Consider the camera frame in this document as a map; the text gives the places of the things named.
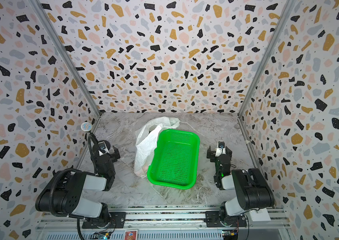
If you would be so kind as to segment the white plastic bag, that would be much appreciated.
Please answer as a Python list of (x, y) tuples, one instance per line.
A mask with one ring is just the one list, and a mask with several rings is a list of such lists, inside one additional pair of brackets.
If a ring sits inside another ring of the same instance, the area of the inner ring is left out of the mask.
[(150, 120), (135, 132), (136, 154), (134, 160), (134, 173), (138, 177), (147, 177), (148, 167), (152, 163), (159, 134), (164, 130), (177, 129), (179, 125), (180, 119), (178, 118), (160, 117)]

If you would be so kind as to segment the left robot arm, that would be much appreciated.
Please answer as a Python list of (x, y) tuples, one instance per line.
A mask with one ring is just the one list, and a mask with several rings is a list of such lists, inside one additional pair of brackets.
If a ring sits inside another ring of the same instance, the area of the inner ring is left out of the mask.
[(110, 153), (107, 142), (100, 143), (100, 150), (92, 148), (96, 173), (73, 168), (58, 171), (46, 185), (35, 202), (39, 212), (55, 217), (89, 219), (101, 224), (111, 220), (107, 204), (94, 202), (82, 196), (84, 190), (109, 191), (114, 183), (116, 171), (114, 163), (120, 159), (119, 150), (113, 147)]

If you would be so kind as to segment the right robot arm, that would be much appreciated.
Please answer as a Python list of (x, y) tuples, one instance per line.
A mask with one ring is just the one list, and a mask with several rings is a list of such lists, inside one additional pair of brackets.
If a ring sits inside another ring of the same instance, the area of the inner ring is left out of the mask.
[(206, 158), (215, 165), (215, 186), (221, 191), (234, 190), (236, 194), (233, 199), (223, 202), (217, 216), (208, 217), (208, 222), (230, 227), (239, 224), (239, 217), (247, 212), (274, 206), (274, 195), (260, 170), (234, 169), (232, 151), (224, 142), (218, 142), (214, 151), (208, 148)]

